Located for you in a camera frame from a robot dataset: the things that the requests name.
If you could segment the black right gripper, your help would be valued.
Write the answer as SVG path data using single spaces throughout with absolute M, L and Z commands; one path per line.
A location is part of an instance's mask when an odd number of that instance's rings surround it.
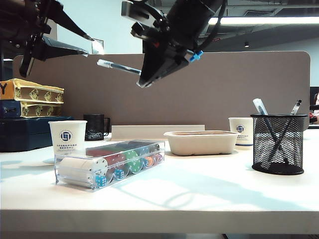
M 168 14 L 154 17 L 134 14 L 136 21 L 131 34 L 143 40 L 144 61 L 137 85 L 150 86 L 200 60 L 203 51 L 198 48 L 200 19 L 189 15 Z

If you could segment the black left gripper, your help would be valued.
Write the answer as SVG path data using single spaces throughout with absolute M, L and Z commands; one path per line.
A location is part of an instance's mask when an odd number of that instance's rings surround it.
M 60 41 L 53 40 L 44 34 L 51 32 L 51 27 L 47 24 L 51 19 L 63 28 L 89 40 L 94 39 L 84 32 L 63 10 L 63 5 L 56 0 L 40 0 L 36 4 L 36 18 L 31 25 L 31 31 L 27 38 L 24 59 L 35 58 L 45 61 L 50 58 L 89 54 L 88 51 L 69 45 Z

